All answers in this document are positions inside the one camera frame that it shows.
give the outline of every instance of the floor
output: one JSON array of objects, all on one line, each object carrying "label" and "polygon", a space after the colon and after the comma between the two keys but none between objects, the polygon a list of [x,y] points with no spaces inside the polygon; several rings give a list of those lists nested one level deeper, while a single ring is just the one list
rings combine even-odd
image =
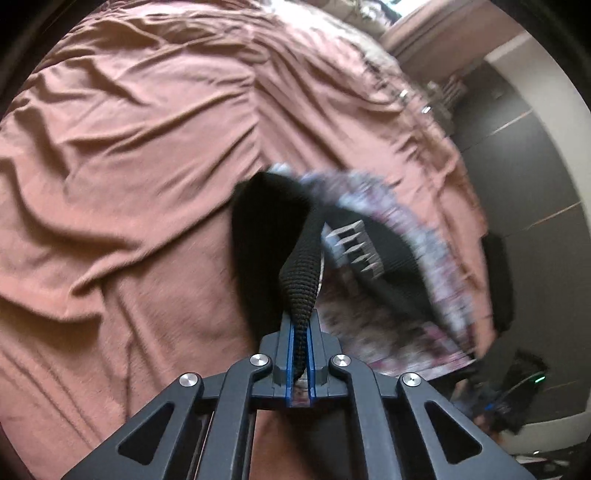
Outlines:
[{"label": "floor", "polygon": [[488,216],[505,239],[516,315],[485,359],[500,380],[516,348],[551,371],[528,422],[585,410],[591,389],[591,239],[560,155],[530,106],[489,64],[465,81],[454,141]]}]

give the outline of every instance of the pink bedsheet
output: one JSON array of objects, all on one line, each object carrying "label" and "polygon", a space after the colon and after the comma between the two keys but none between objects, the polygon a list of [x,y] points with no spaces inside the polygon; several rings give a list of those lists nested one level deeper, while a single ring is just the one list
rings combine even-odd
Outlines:
[{"label": "pink bedsheet", "polygon": [[[248,4],[138,1],[37,67],[0,124],[0,423],[37,480],[176,376],[254,351],[228,200],[272,163],[385,176],[449,243],[486,350],[486,224],[460,154],[397,69],[367,66]],[[278,417],[257,432],[251,478],[312,477]]]}]

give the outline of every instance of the wrinkled fabric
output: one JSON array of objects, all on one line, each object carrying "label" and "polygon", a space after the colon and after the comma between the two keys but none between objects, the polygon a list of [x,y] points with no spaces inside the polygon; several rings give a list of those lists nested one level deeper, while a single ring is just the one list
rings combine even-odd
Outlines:
[{"label": "wrinkled fabric", "polygon": [[[322,329],[339,338],[343,352],[385,375],[412,371],[427,380],[470,365],[467,353],[474,348],[470,298],[447,245],[401,205],[379,178],[360,171],[313,172],[300,182],[323,203],[367,215],[400,235],[413,251],[437,312],[437,325],[397,319],[352,284],[347,263],[333,262],[337,268],[325,269],[316,307]],[[334,247],[329,251],[336,258],[346,258]]]},{"label": "wrinkled fabric", "polygon": [[[424,106],[348,41],[245,2],[111,2],[75,26],[0,123],[0,423],[37,480],[178,375],[255,350],[228,201],[273,163],[386,177],[448,244],[486,351],[485,221]],[[279,417],[257,432],[251,478],[313,478]]]}]

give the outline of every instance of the metal screw head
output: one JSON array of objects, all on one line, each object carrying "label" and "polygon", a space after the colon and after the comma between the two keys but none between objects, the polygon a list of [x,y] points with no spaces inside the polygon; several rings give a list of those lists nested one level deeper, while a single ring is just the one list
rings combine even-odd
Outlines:
[{"label": "metal screw head", "polygon": [[332,362],[337,366],[337,367],[346,367],[348,365],[350,365],[351,363],[351,358],[348,357],[347,355],[335,355],[332,359]]},{"label": "metal screw head", "polygon": [[267,357],[264,353],[255,353],[251,357],[251,364],[255,367],[262,367],[269,363],[269,357]]},{"label": "metal screw head", "polygon": [[178,379],[178,383],[180,383],[184,387],[192,387],[197,384],[199,381],[199,377],[197,374],[184,374],[181,375],[181,378]]},{"label": "metal screw head", "polygon": [[421,377],[413,373],[404,374],[402,376],[402,381],[405,385],[408,385],[409,387],[416,387],[421,384]]}]

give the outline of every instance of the triangular cutout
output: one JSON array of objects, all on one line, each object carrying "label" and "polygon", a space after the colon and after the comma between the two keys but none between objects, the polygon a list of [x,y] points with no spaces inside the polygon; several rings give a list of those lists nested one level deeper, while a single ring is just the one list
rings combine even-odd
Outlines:
[{"label": "triangular cutout", "polygon": [[118,453],[142,465],[149,465],[173,412],[174,403],[165,403],[119,445]]},{"label": "triangular cutout", "polygon": [[443,409],[433,401],[425,403],[425,410],[433,424],[446,460],[456,465],[478,455],[482,446],[468,432],[459,426]]}]

